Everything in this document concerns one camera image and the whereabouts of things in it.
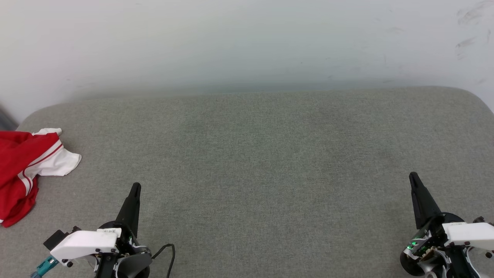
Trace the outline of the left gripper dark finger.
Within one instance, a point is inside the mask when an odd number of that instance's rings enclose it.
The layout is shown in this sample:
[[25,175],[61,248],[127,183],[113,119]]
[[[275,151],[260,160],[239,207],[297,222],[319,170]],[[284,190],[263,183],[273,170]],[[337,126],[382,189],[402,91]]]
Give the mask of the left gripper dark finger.
[[116,218],[116,222],[126,225],[135,237],[138,235],[141,188],[140,183],[132,185]]

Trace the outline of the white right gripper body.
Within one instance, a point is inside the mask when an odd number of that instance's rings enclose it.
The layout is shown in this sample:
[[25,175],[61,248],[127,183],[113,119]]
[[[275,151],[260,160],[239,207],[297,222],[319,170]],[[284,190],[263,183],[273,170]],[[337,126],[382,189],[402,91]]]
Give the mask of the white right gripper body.
[[491,278],[474,266],[471,252],[494,258],[494,226],[466,223],[443,213],[429,220],[400,255],[404,271],[423,278]]

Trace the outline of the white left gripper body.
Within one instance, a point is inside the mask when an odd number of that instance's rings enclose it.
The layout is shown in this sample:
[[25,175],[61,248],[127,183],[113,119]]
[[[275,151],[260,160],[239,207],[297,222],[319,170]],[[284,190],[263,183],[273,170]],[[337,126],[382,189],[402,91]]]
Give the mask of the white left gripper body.
[[151,251],[139,245],[126,225],[111,221],[95,231],[77,231],[53,250],[51,257],[66,267],[76,259],[94,263],[94,278],[149,278]]

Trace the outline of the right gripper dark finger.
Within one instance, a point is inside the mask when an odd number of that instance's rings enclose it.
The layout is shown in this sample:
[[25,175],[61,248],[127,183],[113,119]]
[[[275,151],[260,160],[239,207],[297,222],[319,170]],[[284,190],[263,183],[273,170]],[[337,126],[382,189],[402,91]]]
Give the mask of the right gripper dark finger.
[[427,187],[423,184],[418,173],[410,172],[409,181],[411,185],[415,226],[417,229],[422,229],[429,220],[441,216],[442,211]]

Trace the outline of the red white basketball jersey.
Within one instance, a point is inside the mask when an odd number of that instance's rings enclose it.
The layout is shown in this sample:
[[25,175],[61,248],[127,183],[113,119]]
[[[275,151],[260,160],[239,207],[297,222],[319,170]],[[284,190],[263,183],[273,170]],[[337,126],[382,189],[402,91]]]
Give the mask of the red white basketball jersey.
[[39,132],[0,131],[0,226],[8,228],[36,203],[39,176],[66,176],[81,162],[67,150],[60,128]]

